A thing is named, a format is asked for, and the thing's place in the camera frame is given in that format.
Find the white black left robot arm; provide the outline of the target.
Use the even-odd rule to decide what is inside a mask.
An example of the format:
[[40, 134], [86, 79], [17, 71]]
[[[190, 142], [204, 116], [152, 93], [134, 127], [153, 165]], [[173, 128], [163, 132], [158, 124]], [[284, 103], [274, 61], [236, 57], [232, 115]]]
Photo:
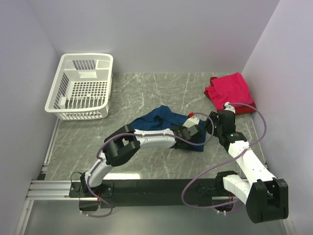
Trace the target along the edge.
[[94, 196], [103, 178], [114, 167], [127, 163], [140, 149], [161, 147], [186, 150], [199, 146], [202, 137], [203, 132], [197, 124], [156, 131], [133, 129], [127, 124], [104, 140], [104, 145], [96, 154], [95, 164], [80, 177], [80, 191], [87, 197]]

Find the blue t shirt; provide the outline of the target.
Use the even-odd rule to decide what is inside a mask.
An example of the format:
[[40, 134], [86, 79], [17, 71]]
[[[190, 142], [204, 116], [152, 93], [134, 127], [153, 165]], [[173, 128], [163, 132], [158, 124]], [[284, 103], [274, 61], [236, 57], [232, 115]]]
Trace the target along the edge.
[[[181, 115], [177, 113], [173, 113], [168, 106], [161, 105], [158, 108], [153, 109], [148, 114], [143, 115], [134, 119], [130, 122], [130, 125], [133, 129], [142, 130], [142, 131], [158, 131], [167, 128], [171, 128], [173, 126], [183, 125], [185, 121], [187, 121], [188, 116]], [[191, 141], [194, 143], [203, 143], [206, 139], [206, 132], [204, 130], [205, 121], [199, 121], [199, 127], [202, 131], [202, 137], [198, 138], [195, 141]], [[188, 147], [183, 148], [188, 151], [196, 151], [203, 152], [204, 145], [194, 146], [188, 145]]]

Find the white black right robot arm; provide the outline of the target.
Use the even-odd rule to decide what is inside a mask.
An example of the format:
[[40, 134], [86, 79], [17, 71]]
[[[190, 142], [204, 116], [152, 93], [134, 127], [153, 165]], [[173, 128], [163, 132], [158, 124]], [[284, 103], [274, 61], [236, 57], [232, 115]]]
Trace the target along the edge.
[[253, 223], [288, 218], [287, 182], [270, 173], [251, 149], [247, 138], [236, 131], [234, 112], [211, 112], [204, 128], [207, 133], [219, 139], [220, 145], [236, 160], [246, 177], [243, 180], [234, 171], [219, 172], [214, 184], [216, 193], [234, 194], [245, 204], [248, 217]]

